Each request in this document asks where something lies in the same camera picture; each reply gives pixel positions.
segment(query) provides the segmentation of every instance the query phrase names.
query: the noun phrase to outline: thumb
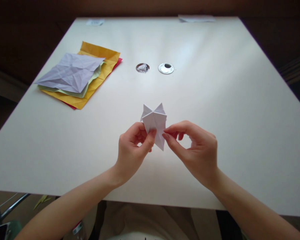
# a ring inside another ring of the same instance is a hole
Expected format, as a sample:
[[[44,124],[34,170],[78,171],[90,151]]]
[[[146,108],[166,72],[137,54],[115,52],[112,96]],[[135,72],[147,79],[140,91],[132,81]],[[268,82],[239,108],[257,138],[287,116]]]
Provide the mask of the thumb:
[[[182,161],[186,156],[186,149],[180,145],[180,143],[177,142],[177,140],[172,137],[168,133],[162,134],[163,138],[167,141],[168,146],[171,148],[171,150],[180,158]]]
[[[143,153],[147,154],[151,150],[151,148],[154,145],[154,139],[156,137],[156,134],[157,134],[156,129],[149,131],[146,140],[144,140],[143,144],[140,146],[140,149]]]

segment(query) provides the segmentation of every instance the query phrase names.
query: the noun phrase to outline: light green paper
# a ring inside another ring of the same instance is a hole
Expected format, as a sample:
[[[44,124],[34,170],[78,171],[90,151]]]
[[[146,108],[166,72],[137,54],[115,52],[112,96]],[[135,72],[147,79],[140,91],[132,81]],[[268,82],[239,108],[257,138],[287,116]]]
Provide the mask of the light green paper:
[[[49,92],[61,92],[61,93],[64,93],[64,94],[72,96],[72,97],[83,98],[84,95],[86,95],[86,92],[88,90],[88,86],[92,82],[92,80],[96,79],[97,77],[99,77],[99,75],[101,73],[101,65],[103,63],[104,62],[101,62],[100,65],[99,65],[99,67],[97,67],[96,70],[93,72],[92,77],[90,78],[90,80],[88,81],[88,84],[84,87],[84,89],[82,90],[81,93],[74,93],[74,92],[60,90],[58,88],[49,88],[49,87],[45,87],[45,86],[41,86],[41,85],[38,85],[38,88],[41,89],[41,90],[49,91]]]

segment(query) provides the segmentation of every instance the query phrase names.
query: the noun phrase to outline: hand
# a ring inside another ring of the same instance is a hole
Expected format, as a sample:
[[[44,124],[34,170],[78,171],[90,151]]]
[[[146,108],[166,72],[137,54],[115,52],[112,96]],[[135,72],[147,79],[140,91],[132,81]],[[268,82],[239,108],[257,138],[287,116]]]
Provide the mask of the hand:
[[[216,136],[189,121],[173,124],[164,132],[162,136],[171,150],[202,185],[210,188],[218,173]],[[192,142],[188,149],[177,142],[177,137],[181,141],[184,134],[187,134]]]
[[[112,167],[118,185],[127,182],[139,169],[143,159],[151,152],[157,130],[147,134],[143,123],[136,122],[119,138],[118,160]]]

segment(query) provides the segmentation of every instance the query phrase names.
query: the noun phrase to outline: forearm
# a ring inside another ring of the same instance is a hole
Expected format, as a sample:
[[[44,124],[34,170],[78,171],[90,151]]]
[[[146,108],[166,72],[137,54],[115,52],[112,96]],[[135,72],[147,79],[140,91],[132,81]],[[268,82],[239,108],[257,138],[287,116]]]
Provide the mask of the forearm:
[[[250,239],[300,239],[293,226],[220,170],[210,190]]]
[[[110,168],[48,205],[22,229],[16,239],[61,239],[116,187],[118,183]]]

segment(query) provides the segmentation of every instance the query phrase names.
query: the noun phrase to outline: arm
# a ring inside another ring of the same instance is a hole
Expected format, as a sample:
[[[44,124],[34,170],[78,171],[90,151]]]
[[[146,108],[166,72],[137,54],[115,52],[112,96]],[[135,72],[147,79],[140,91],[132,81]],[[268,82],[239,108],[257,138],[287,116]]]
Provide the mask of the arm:
[[[154,145],[156,131],[147,135],[143,123],[132,125],[119,139],[116,164],[83,183],[39,212],[15,238],[60,239],[113,189],[127,182]]]
[[[162,136],[171,150],[215,194],[250,239],[300,239],[300,232],[217,167],[217,140],[212,133],[189,121],[173,124],[164,131]],[[184,134],[192,141],[188,149],[177,142]]]

